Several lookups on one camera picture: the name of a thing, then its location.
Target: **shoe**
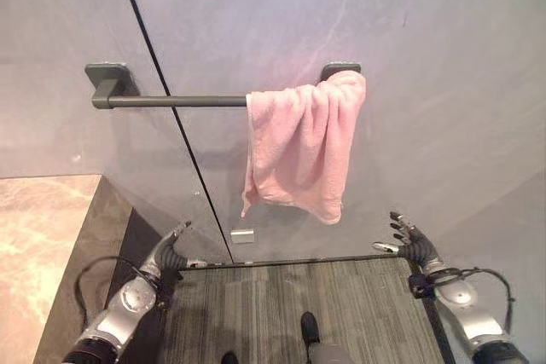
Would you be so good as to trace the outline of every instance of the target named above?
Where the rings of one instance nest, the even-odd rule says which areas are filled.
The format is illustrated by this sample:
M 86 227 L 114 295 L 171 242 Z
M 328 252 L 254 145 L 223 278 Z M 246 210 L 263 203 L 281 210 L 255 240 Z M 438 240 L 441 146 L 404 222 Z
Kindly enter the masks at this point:
M 315 316 L 306 311 L 301 315 L 301 337 L 304 339 L 305 347 L 309 349 L 312 343 L 320 343 L 321 339 L 318 335 L 318 324 Z
M 228 351 L 222 357 L 222 364 L 239 364 L 239 360 L 233 351 Z

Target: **marble countertop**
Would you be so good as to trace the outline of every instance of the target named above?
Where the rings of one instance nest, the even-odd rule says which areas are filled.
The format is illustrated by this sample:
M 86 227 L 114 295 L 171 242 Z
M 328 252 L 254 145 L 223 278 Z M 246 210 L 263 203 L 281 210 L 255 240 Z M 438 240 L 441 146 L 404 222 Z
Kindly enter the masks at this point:
M 0 356 L 32 362 L 98 175 L 0 180 Z

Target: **wall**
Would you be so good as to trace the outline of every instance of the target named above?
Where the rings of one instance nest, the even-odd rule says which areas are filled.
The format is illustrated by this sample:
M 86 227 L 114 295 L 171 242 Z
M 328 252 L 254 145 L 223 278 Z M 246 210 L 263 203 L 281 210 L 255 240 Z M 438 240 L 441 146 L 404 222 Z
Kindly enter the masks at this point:
M 90 62 L 126 62 L 164 94 L 129 0 L 0 0 L 0 177 L 104 174 L 158 231 L 192 219 L 180 249 L 229 262 L 169 110 L 98 111 Z
M 406 212 L 448 261 L 504 269 L 521 303 L 516 339 L 546 360 L 543 264 L 546 3 L 543 0 L 137 0 L 173 94 L 243 95 L 314 83 L 328 61 L 360 61 L 369 98 L 358 122 L 340 224 L 260 205 L 241 220 L 244 110 L 178 110 L 238 261 L 371 253 L 386 215 Z M 526 189 L 534 181 L 534 189 Z M 510 221 L 526 215 L 525 234 Z M 489 238 L 490 246 L 485 246 Z M 507 244 L 518 239 L 507 254 Z M 503 310 L 497 285 L 484 293 Z M 532 330 L 522 323 L 536 320 Z

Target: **gray pants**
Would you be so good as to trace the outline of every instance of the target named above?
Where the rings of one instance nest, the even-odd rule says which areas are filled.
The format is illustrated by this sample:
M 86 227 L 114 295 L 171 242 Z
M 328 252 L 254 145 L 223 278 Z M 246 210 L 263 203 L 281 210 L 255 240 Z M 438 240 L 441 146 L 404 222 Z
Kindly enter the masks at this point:
M 309 346 L 312 364 L 354 364 L 339 345 L 313 343 Z

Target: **towel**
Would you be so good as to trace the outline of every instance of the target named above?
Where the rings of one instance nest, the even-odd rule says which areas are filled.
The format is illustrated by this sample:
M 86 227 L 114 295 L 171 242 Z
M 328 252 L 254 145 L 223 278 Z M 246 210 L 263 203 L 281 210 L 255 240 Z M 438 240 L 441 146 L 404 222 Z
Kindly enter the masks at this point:
M 264 201 L 298 206 L 323 223 L 337 223 L 365 96 L 365 78 L 352 71 L 337 72 L 317 86 L 248 94 L 241 216 Z

